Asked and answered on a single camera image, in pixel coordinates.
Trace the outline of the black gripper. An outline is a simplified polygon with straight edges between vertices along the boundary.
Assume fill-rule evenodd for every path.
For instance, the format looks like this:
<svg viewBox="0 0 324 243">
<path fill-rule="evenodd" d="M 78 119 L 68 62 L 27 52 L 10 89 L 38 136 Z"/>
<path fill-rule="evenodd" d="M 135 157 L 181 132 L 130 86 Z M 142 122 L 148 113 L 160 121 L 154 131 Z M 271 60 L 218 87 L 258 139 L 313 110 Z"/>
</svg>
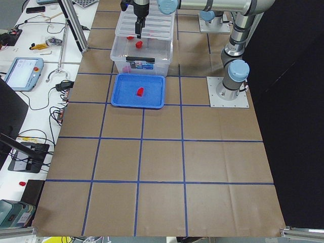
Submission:
<svg viewBox="0 0 324 243">
<path fill-rule="evenodd" d="M 120 7 L 125 11 L 128 5 L 133 6 L 133 12 L 137 16 L 135 23 L 135 34 L 141 38 L 142 28 L 145 27 L 146 16 L 149 13 L 149 0 L 121 0 Z"/>
</svg>

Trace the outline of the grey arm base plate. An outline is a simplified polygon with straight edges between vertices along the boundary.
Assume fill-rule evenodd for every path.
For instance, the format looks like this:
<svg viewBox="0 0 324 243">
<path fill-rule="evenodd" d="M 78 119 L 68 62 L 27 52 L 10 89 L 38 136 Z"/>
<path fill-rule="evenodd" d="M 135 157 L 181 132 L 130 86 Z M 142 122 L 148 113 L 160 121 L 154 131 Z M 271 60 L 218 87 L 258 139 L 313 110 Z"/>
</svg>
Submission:
<svg viewBox="0 0 324 243">
<path fill-rule="evenodd" d="M 225 13 L 223 14 L 223 23 L 220 25 L 207 25 L 199 16 L 199 29 L 201 33 L 230 34 L 229 23 L 230 21 Z"/>
</svg>

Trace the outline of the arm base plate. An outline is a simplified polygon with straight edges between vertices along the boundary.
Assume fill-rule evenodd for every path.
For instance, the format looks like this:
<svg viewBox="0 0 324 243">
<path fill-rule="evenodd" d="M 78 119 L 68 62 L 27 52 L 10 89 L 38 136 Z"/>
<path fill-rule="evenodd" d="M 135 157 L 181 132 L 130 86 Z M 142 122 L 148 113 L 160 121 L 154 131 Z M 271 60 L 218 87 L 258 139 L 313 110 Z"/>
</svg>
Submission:
<svg viewBox="0 0 324 243">
<path fill-rule="evenodd" d="M 247 91 L 242 84 L 238 90 L 231 91 L 223 86 L 223 77 L 207 76 L 207 87 L 211 108 L 249 108 Z"/>
</svg>

